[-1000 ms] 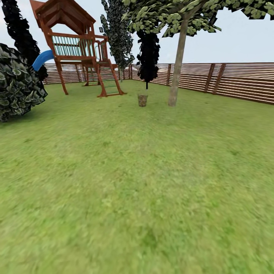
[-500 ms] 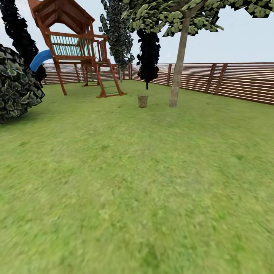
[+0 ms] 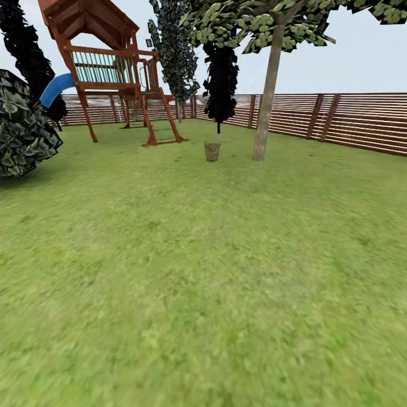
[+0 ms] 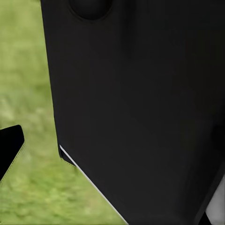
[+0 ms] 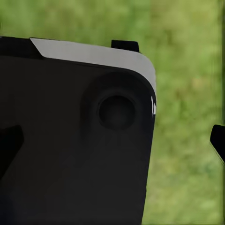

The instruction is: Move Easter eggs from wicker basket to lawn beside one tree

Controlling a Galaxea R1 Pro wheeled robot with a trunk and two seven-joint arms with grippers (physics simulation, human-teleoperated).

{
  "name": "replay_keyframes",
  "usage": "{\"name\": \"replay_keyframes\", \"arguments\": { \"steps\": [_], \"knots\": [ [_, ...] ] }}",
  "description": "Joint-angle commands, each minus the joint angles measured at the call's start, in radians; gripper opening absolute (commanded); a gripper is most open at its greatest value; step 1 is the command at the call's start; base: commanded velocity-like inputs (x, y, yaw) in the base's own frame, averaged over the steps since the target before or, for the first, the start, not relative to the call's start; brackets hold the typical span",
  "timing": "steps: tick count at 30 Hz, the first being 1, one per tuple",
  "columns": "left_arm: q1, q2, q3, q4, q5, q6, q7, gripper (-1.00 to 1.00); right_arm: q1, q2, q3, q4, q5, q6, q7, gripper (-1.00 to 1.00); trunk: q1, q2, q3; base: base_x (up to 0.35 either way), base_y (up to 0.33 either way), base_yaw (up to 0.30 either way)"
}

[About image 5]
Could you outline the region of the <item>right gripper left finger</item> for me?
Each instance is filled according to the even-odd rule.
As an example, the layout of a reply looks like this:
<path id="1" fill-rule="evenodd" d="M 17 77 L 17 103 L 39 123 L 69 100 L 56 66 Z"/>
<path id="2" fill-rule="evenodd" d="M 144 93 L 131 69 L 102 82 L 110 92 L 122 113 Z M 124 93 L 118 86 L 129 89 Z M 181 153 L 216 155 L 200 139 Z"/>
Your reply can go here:
<path id="1" fill-rule="evenodd" d="M 0 130 L 0 181 L 24 144 L 21 125 Z"/>

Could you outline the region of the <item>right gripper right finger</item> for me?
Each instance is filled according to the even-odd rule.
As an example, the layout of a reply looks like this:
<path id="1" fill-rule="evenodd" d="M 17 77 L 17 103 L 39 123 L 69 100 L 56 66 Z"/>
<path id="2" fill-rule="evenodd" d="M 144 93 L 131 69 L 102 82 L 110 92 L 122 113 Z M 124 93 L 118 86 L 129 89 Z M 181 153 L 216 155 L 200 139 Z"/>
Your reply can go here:
<path id="1" fill-rule="evenodd" d="M 217 150 L 223 161 L 225 162 L 225 127 L 221 125 L 214 125 L 210 142 Z"/>

